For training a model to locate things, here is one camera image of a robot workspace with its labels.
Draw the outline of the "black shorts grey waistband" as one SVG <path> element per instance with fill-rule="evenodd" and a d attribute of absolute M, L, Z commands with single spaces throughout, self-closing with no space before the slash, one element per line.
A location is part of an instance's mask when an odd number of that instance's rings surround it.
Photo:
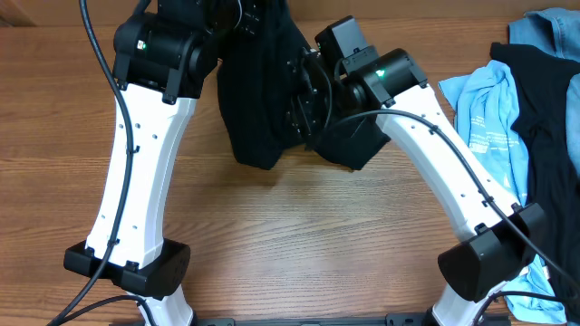
<path fill-rule="evenodd" d="M 269 170 L 304 146 L 362 169 L 389 142 L 374 117 L 345 121 L 342 90 L 285 1 L 244 1 L 217 71 L 219 109 L 238 163 Z"/>

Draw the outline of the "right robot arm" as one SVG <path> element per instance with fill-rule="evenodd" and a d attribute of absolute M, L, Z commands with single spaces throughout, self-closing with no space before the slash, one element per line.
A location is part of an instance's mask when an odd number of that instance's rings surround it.
<path fill-rule="evenodd" d="M 447 283 L 440 299 L 424 314 L 392 315 L 386 324 L 507 325 L 507 317 L 486 310 L 534 260 L 545 236 L 544 210 L 521 206 L 482 167 L 406 51 L 379 55 L 351 16 L 327 26 L 315 41 L 342 115 L 327 130 L 374 119 L 419 170 L 459 240 L 438 257 Z"/>

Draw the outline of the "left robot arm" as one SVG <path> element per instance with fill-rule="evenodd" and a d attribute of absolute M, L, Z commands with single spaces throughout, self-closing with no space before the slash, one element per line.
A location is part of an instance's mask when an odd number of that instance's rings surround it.
<path fill-rule="evenodd" d="M 114 35 L 103 71 L 116 102 L 116 127 L 101 207 L 87 238 L 68 248 L 64 267 L 91 283 L 108 279 L 139 305 L 148 325 L 193 325 L 182 280 L 186 244 L 163 235 L 164 208 L 179 143 L 217 44 L 199 1 L 147 2 Z"/>

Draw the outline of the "light blue printed t-shirt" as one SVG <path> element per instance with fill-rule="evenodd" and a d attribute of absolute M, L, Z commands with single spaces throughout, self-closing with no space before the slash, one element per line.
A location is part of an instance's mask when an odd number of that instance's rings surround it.
<path fill-rule="evenodd" d="M 439 81 L 442 95 L 456 111 L 455 128 L 486 171 L 514 195 L 527 203 L 529 155 L 522 138 L 511 129 L 519 116 L 517 87 L 510 68 L 490 61 L 470 75 Z M 526 274 L 509 282 L 504 291 L 533 292 L 554 296 L 547 266 L 536 256 Z M 526 296 L 508 296 L 507 306 L 520 321 L 565 324 L 565 307 Z"/>

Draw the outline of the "black garment in pile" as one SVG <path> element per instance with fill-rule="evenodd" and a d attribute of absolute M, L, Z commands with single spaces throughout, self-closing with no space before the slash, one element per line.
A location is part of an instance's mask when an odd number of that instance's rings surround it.
<path fill-rule="evenodd" d="M 527 201 L 547 215 L 541 250 L 579 280 L 579 178 L 566 145 L 566 94 L 579 63 L 533 45 L 493 43 L 490 57 L 505 63 L 517 87 L 512 125 L 528 155 Z"/>

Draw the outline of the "blue denim garment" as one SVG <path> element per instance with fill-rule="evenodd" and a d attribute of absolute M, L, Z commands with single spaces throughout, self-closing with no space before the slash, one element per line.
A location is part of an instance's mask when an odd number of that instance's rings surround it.
<path fill-rule="evenodd" d="M 510 43 L 533 45 L 560 59 L 579 62 L 579 12 L 564 8 L 530 11 L 508 25 Z M 579 75 L 566 93 L 565 133 L 568 155 L 579 173 Z"/>

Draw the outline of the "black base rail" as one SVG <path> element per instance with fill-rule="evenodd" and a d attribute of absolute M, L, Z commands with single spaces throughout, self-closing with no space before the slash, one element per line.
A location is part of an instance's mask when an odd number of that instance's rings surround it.
<path fill-rule="evenodd" d="M 227 319 L 199 319 L 193 326 L 436 326 L 430 312 L 389 313 L 385 317 L 351 317 L 323 319 L 271 319 L 236 321 Z"/>

